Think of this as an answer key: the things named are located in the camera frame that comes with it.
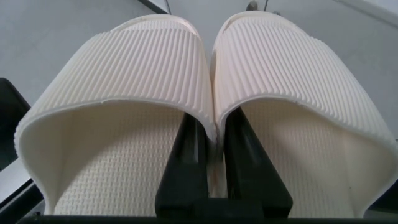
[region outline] gray floor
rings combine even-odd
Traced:
[[[147,14],[138,0],[0,0],[0,77],[33,105],[90,37]]]

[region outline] textured insole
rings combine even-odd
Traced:
[[[182,116],[141,103],[76,111],[54,215],[154,216]]]
[[[342,129],[284,101],[242,109],[293,198],[290,217],[354,216]]]

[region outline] white slipper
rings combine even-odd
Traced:
[[[211,102],[195,28],[140,17],[77,51],[20,122],[17,153],[46,214],[155,215],[183,112],[215,142]]]
[[[241,106],[293,198],[290,217],[361,217],[395,182],[392,134],[323,42],[280,16],[243,12],[213,53],[219,141]]]

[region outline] slipper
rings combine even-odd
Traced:
[[[155,215],[183,114],[216,139],[210,77],[195,28],[170,15],[86,42],[19,123],[18,156],[49,215]]]
[[[290,21],[232,16],[210,72],[219,148],[241,107],[293,198],[289,217],[362,217],[397,180],[397,145],[371,99],[326,44]]]

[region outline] black surface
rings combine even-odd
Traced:
[[[380,212],[398,213],[398,181],[374,202],[369,209]]]
[[[43,196],[33,183],[28,181],[17,194],[11,197],[11,201],[0,208],[0,223],[16,223],[29,213],[38,203],[43,201]]]
[[[207,220],[168,220],[168,219],[158,219],[154,217],[77,217],[77,216],[44,216],[44,217],[29,217],[21,220],[19,223],[268,223],[268,224],[313,224],[313,223],[323,223],[323,224],[346,224],[346,223],[361,223],[361,224],[375,224],[375,223],[397,223],[396,220],[364,220],[364,219],[267,219],[267,220],[253,220],[253,219],[238,219],[238,218],[225,218],[219,219],[207,219]]]
[[[228,197],[261,202],[266,218],[287,217],[292,197],[241,108],[226,120],[224,153]]]
[[[161,9],[161,8],[157,7],[155,4],[153,4],[150,0],[138,0],[138,1],[143,3],[143,5],[145,5],[150,10],[152,10],[158,14],[168,14],[163,9]]]
[[[29,108],[15,87],[0,78],[0,171],[17,159],[14,133]]]
[[[203,126],[185,113],[157,190],[158,217],[192,217],[193,205],[208,198],[206,144]]]

